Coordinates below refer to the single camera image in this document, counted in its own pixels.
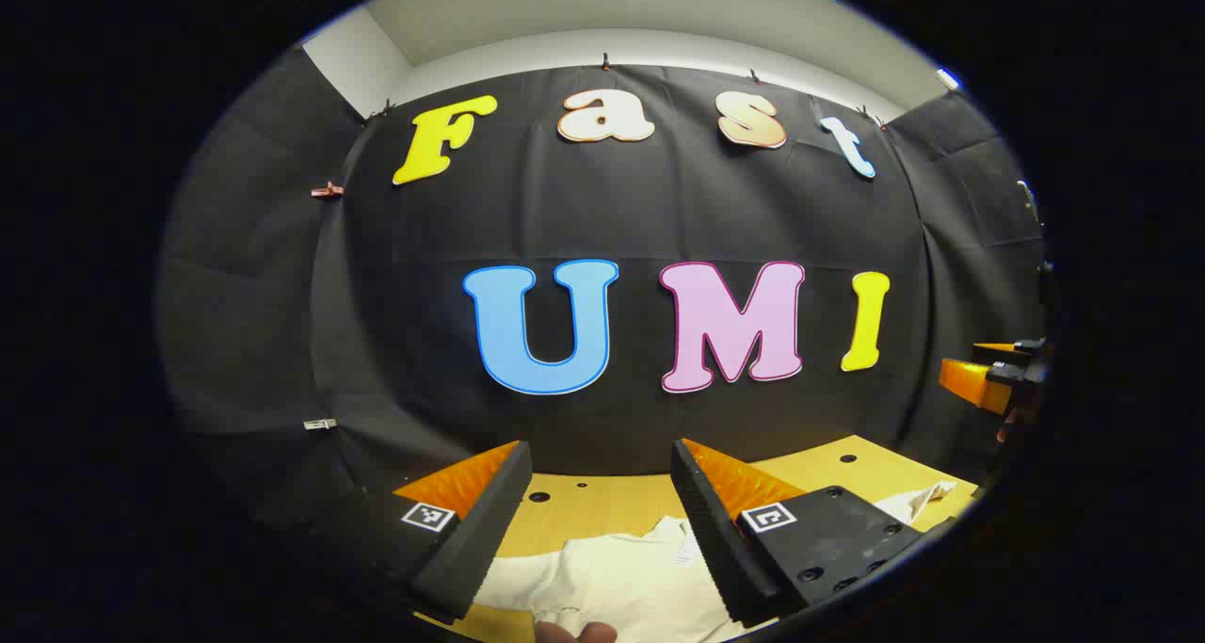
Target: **white t-shirt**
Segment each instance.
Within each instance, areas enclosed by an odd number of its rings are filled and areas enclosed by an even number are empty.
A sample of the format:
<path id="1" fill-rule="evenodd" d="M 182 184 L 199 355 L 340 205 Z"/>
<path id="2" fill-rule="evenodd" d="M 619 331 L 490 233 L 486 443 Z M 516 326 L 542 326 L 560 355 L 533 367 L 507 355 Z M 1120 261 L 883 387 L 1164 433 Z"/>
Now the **white t-shirt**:
<path id="1" fill-rule="evenodd" d="M 911 524 L 953 488 L 942 482 L 875 506 Z M 605 623 L 619 631 L 616 643 L 719 643 L 777 621 L 752 629 L 731 621 L 690 523 L 671 515 L 643 537 L 570 539 L 552 554 L 494 559 L 475 602 L 528 610 L 574 636 L 592 621 Z"/>

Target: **pink letter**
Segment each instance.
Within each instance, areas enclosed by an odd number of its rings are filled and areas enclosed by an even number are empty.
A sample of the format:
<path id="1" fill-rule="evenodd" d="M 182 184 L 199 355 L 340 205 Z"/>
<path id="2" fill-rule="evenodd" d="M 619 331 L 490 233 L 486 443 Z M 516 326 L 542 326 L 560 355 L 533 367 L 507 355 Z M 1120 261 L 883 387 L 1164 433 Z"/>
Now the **pink letter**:
<path id="1" fill-rule="evenodd" d="M 794 261 L 770 261 L 762 266 L 743 312 L 719 276 L 706 261 L 682 261 L 662 270 L 662 285 L 674 293 L 677 313 L 677 348 L 674 368 L 662 378 L 672 394 L 707 389 L 711 370 L 703 365 L 703 346 L 719 364 L 725 381 L 736 382 L 745 370 L 753 343 L 762 338 L 750 377 L 759 382 L 794 376 L 804 367 L 795 350 L 799 324 L 797 307 L 804 269 Z"/>

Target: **ceiling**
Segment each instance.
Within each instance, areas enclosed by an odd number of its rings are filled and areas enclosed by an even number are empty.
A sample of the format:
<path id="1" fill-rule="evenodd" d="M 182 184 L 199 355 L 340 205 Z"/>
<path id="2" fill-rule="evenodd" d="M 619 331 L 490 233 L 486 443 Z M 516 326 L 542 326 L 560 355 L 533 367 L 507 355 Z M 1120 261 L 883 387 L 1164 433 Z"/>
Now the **ceiling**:
<path id="1" fill-rule="evenodd" d="M 411 65 L 534 34 L 680 31 L 758 46 L 868 87 L 905 110 L 945 93 L 906 42 L 833 0 L 372 0 L 369 13 Z"/>

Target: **blue letter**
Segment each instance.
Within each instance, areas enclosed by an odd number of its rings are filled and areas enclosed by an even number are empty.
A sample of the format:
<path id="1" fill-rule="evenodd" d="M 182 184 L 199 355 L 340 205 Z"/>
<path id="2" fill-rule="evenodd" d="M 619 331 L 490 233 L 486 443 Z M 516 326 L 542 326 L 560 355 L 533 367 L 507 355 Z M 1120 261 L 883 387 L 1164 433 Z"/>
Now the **blue letter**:
<path id="1" fill-rule="evenodd" d="M 821 120 L 821 125 L 825 131 L 830 131 L 836 137 L 836 144 L 841 147 L 841 153 L 845 154 L 845 159 L 853 166 L 853 170 L 865 177 L 875 176 L 875 167 L 858 153 L 856 144 L 862 144 L 862 142 L 856 134 L 847 131 L 845 124 L 831 116 Z"/>
<path id="2" fill-rule="evenodd" d="M 527 343 L 523 293 L 535 285 L 524 266 L 489 266 L 464 278 L 477 307 L 477 346 L 486 372 L 522 394 L 569 394 L 586 389 L 606 370 L 611 355 L 606 287 L 619 266 L 606 260 L 575 260 L 557 266 L 552 278 L 569 288 L 574 312 L 574 352 L 559 364 L 535 360 Z"/>

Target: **black curtain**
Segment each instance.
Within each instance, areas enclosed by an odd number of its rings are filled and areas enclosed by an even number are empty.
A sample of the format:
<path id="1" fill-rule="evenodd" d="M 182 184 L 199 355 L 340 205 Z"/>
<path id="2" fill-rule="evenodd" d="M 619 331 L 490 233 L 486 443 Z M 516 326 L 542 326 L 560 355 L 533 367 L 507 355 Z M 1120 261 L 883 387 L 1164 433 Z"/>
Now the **black curtain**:
<path id="1" fill-rule="evenodd" d="M 556 132 L 564 98 L 640 98 L 645 141 Z M 787 144 L 731 144 L 715 96 L 760 94 Z M 445 153 L 442 175 L 395 188 L 421 112 L 489 94 L 494 114 Z M 835 116 L 874 164 L 857 175 Z M 315 201 L 335 178 L 347 196 Z M 524 438 L 537 472 L 666 472 L 688 437 L 762 460 L 848 433 L 977 480 L 994 423 L 936 384 L 941 356 L 1039 337 L 1038 224 L 991 124 L 957 94 L 886 129 L 859 112 L 750 78 L 678 67 L 563 67 L 464 84 L 360 129 L 300 52 L 240 99 L 182 184 L 160 299 L 165 359 L 186 427 L 257 518 L 289 524 L 354 485 L 390 485 Z M 524 395 L 481 364 L 471 270 L 524 265 L 528 342 L 572 352 L 574 258 L 619 265 L 611 361 L 568 395 Z M 674 300 L 658 273 L 718 266 L 743 305 L 762 265 L 797 261 L 804 368 L 671 395 Z M 842 372 L 860 271 L 890 277 L 874 368 Z M 707 352 L 707 364 L 717 368 Z M 334 430 L 305 420 L 334 417 Z"/>

